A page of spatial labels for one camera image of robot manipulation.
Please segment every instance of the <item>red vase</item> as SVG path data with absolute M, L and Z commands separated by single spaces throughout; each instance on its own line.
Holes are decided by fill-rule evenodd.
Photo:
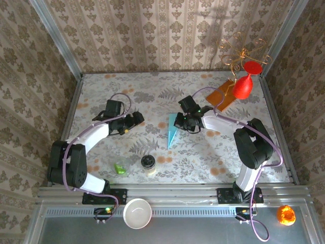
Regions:
M 238 99 L 246 99 L 249 97 L 253 89 L 253 81 L 251 75 L 258 75 L 262 72 L 262 66 L 255 61 L 248 61 L 244 64 L 244 69 L 248 73 L 247 76 L 241 77 L 233 88 L 233 95 Z
M 246 99 L 249 97 L 250 92 L 253 89 L 253 81 L 250 78 L 250 74 L 241 77 L 233 88 L 233 94 L 235 98 Z

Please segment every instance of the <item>wall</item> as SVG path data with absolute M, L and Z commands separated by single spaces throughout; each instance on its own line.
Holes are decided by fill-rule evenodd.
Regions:
M 234 32 L 271 46 L 293 0 L 45 0 L 83 73 L 220 69 Z
M 295 169 L 325 230 L 325 1 L 309 0 L 267 82 Z
M 76 81 L 28 1 L 0 1 L 0 243 L 20 243 Z

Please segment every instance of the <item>white ceramic bowl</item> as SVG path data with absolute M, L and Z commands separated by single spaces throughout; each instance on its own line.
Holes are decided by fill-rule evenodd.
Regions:
M 145 227 L 151 219 L 152 211 L 149 203 L 141 198 L 136 198 L 127 203 L 123 211 L 123 219 L 132 229 Z

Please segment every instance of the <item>blue triangular object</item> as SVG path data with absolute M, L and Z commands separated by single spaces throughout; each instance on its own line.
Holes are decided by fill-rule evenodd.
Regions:
M 176 113 L 169 114 L 169 123 L 168 123 L 168 149 L 172 145 L 173 139 L 176 135 L 177 128 L 174 126 L 174 122 L 176 119 Z

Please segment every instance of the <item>jar lid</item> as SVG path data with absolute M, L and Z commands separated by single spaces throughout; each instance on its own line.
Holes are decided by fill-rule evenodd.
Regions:
M 146 169 L 151 169 L 155 165 L 155 159 L 152 155 L 143 156 L 141 159 L 141 165 Z

